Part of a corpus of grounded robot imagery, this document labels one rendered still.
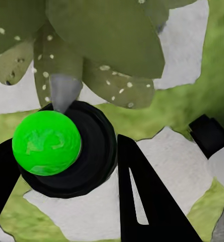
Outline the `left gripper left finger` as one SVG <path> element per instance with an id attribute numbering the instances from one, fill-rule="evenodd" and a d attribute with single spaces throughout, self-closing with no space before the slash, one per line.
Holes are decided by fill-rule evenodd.
<path id="1" fill-rule="evenodd" d="M 0 214 L 20 176 L 12 150 L 12 138 L 0 144 Z"/>

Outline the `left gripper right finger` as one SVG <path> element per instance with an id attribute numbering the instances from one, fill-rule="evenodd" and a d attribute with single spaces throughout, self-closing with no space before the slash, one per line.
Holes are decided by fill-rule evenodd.
<path id="1" fill-rule="evenodd" d="M 136 142 L 116 137 L 121 242 L 203 242 Z M 129 168 L 148 225 L 137 222 Z"/>

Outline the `insectifuge atomizer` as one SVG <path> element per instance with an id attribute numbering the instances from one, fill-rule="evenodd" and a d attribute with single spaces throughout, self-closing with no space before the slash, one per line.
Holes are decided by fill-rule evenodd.
<path id="1" fill-rule="evenodd" d="M 13 154 L 33 190 L 52 198 L 83 196 L 116 169 L 116 133 L 100 109 L 77 99 L 83 82 L 51 74 L 49 84 L 52 103 L 18 124 Z"/>

